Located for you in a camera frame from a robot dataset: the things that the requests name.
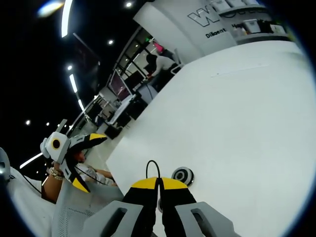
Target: bracelet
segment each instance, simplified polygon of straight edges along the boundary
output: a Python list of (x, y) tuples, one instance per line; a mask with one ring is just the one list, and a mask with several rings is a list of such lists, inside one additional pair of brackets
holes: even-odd
[(60, 173), (60, 172), (58, 172), (54, 167), (51, 167), (50, 169), (49, 169), (49, 174), (51, 174), (55, 179), (57, 179), (57, 180), (63, 180), (63, 175)]

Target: shelf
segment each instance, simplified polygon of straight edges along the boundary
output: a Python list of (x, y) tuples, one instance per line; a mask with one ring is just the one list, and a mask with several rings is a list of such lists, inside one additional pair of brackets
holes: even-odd
[(264, 40), (285, 40), (291, 41), (288, 37), (288, 34), (279, 34), (279, 33), (256, 33), (246, 36), (236, 37), (235, 40), (239, 44), (255, 42), (255, 41), (264, 41)]
[(252, 4), (252, 5), (246, 5), (246, 6), (238, 6), (238, 7), (232, 7), (230, 9), (224, 10), (224, 11), (219, 11), (217, 12), (220, 16), (222, 15), (227, 15), (227, 14), (231, 14), (231, 13), (236, 13), (239, 11), (243, 11), (243, 10), (267, 10), (267, 8), (265, 6), (262, 5), (257, 5), (257, 4)]

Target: black and white disc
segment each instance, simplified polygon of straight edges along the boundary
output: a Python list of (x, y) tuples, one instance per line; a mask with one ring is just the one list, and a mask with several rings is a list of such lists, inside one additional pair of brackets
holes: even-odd
[(190, 186), (194, 181), (194, 174), (189, 168), (180, 167), (173, 172), (171, 178), (179, 180), (187, 186)]

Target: logo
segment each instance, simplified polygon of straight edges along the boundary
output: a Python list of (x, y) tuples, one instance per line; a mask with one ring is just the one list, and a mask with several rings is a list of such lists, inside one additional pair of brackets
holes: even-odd
[(215, 23), (219, 21), (218, 16), (210, 13), (207, 6), (205, 6), (205, 9), (199, 8), (196, 13), (192, 12), (188, 17), (203, 27), (209, 26), (211, 22)]
[(223, 29), (221, 29), (221, 30), (218, 30), (218, 31), (212, 31), (212, 32), (207, 33), (207, 34), (205, 34), (205, 35), (206, 35), (207, 38), (210, 38), (210, 37), (212, 37), (212, 36), (216, 36), (216, 35), (218, 35), (218, 34), (220, 34), (220, 33), (223, 33), (223, 32), (226, 32), (226, 29), (225, 29), (225, 28), (223, 28)]

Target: white table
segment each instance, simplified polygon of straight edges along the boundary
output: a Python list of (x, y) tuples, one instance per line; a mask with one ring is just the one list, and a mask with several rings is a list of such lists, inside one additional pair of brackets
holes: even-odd
[[(309, 200), (316, 172), (316, 92), (294, 43), (263, 41), (186, 65), (107, 161), (126, 194), (154, 159), (162, 176), (187, 166), (190, 187), (242, 237), (279, 237)], [(151, 165), (149, 176), (157, 174)], [(165, 236), (157, 211), (154, 232)]]
[(114, 116), (111, 120), (107, 123), (109, 125), (113, 125), (116, 123), (120, 115), (126, 110), (129, 103), (136, 97), (136, 95), (129, 95), (127, 96), (121, 103), (120, 107), (115, 111)]

